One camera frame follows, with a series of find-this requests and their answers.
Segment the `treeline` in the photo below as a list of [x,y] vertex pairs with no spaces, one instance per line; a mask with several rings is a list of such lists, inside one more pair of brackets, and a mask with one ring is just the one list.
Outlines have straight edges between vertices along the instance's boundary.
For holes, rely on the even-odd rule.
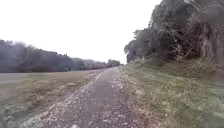
[[127,62],[150,57],[223,60],[224,18],[215,17],[224,14],[223,5],[222,0],[163,0],[148,27],[136,30],[125,46]]
[[94,61],[91,59],[73,58],[75,66],[73,70],[93,70],[120,66],[120,61],[109,59],[108,62]]
[[108,68],[110,63],[71,58],[24,43],[0,40],[0,72],[64,72]]

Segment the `green grass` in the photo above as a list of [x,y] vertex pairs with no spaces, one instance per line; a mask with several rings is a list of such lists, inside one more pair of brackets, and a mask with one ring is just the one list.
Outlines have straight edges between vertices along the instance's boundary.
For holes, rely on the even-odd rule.
[[122,70],[137,80],[129,90],[136,108],[149,113],[146,117],[156,116],[168,128],[224,127],[224,86],[178,77],[163,68],[128,65]]

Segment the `sky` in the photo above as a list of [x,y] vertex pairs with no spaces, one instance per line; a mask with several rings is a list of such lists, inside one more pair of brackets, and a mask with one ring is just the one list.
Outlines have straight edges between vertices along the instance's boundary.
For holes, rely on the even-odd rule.
[[70,57],[126,62],[124,46],[161,0],[0,0],[0,39]]

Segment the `dirt road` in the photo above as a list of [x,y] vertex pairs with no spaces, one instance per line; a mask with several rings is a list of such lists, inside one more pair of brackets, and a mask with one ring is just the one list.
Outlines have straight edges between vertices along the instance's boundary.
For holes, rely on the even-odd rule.
[[95,80],[23,123],[19,128],[136,128],[128,108],[118,68],[100,73]]

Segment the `grassy field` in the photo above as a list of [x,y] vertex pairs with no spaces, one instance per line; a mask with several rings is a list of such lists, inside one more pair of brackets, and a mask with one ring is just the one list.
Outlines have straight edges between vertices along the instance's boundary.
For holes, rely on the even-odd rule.
[[121,71],[129,85],[130,104],[146,119],[146,125],[157,122],[158,127],[168,128],[224,127],[224,85],[137,64],[123,66]]
[[0,74],[2,124],[25,119],[62,100],[101,70],[64,73]]

